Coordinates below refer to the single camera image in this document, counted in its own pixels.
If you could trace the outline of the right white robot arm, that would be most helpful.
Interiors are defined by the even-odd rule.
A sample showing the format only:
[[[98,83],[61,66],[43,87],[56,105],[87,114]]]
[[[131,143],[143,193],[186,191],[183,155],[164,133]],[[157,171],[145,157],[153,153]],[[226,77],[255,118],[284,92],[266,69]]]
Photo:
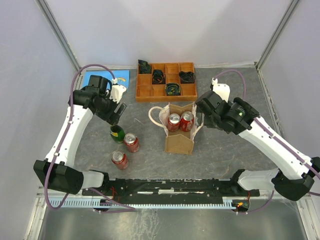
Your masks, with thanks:
[[[234,133],[248,141],[267,156],[275,165],[272,170],[238,170],[229,183],[236,196],[251,190],[277,191],[291,201],[298,201],[308,194],[320,176],[319,157],[301,153],[275,132],[259,112],[236,97],[232,102],[209,90],[195,104],[204,115],[204,125]]]

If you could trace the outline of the canvas tote bag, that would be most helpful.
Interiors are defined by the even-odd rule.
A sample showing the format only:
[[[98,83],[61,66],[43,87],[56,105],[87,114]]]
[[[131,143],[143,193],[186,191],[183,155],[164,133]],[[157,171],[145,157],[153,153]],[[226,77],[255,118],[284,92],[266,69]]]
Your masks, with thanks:
[[[190,111],[194,115],[194,125],[191,131],[184,132],[179,129],[176,132],[170,132],[167,129],[168,117],[170,114],[182,115],[184,112]],[[197,106],[193,102],[185,106],[167,104],[164,107],[154,106],[148,111],[148,117],[152,123],[162,128],[165,132],[164,151],[171,154],[191,155],[193,153],[195,137],[200,129],[204,126],[196,126]]]

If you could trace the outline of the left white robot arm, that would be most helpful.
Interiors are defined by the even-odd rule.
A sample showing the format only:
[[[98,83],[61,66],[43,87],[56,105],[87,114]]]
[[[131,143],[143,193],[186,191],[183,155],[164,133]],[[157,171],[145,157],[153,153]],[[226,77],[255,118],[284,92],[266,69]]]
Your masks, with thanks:
[[[72,92],[66,118],[58,137],[44,160],[36,160],[33,170],[43,186],[67,194],[77,194],[82,189],[93,188],[106,195],[111,183],[101,171],[80,171],[74,168],[76,152],[87,125],[93,116],[115,125],[126,109],[121,102],[126,87],[114,78],[109,80],[91,75],[88,84]]]

